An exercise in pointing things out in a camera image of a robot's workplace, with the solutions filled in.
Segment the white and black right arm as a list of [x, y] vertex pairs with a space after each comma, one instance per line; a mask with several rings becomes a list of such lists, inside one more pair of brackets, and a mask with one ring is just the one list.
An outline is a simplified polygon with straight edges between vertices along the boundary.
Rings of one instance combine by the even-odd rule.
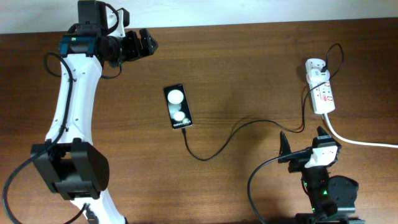
[[286, 135], [280, 133], [278, 163], [288, 163], [290, 173], [301, 173], [312, 207], [312, 213], [296, 214], [295, 223], [365, 223], [352, 216], [358, 182], [342, 175], [331, 177], [328, 172], [338, 160], [341, 144], [320, 126], [317, 133], [310, 147], [297, 152], [291, 151]]

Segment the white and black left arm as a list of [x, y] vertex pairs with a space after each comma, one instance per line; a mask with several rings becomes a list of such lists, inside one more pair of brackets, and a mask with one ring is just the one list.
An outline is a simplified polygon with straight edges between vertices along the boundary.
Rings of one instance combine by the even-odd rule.
[[147, 29], [127, 29], [129, 12], [103, 1], [79, 1], [78, 22], [62, 37], [56, 57], [61, 84], [51, 127], [31, 149], [49, 190], [77, 206], [89, 223], [126, 223], [108, 191], [109, 163], [93, 145], [96, 87], [105, 63], [121, 68], [153, 55], [157, 41]]

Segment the black Galaxy smartphone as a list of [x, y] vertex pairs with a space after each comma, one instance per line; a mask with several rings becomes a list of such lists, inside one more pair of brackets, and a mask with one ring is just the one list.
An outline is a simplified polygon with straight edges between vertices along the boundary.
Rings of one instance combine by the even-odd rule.
[[184, 86], [179, 83], [163, 88], [168, 114], [173, 129], [183, 129], [193, 125]]

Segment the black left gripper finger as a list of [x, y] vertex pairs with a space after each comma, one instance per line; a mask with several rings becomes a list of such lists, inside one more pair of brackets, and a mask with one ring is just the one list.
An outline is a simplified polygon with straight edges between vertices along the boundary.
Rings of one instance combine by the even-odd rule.
[[135, 61], [139, 59], [139, 40], [136, 32], [128, 31], [123, 38], [123, 60]]
[[159, 46], [157, 41], [153, 38], [153, 36], [151, 36], [150, 32], [147, 29], [141, 29], [139, 31], [139, 34], [141, 36], [142, 45], [141, 55], [153, 55]]

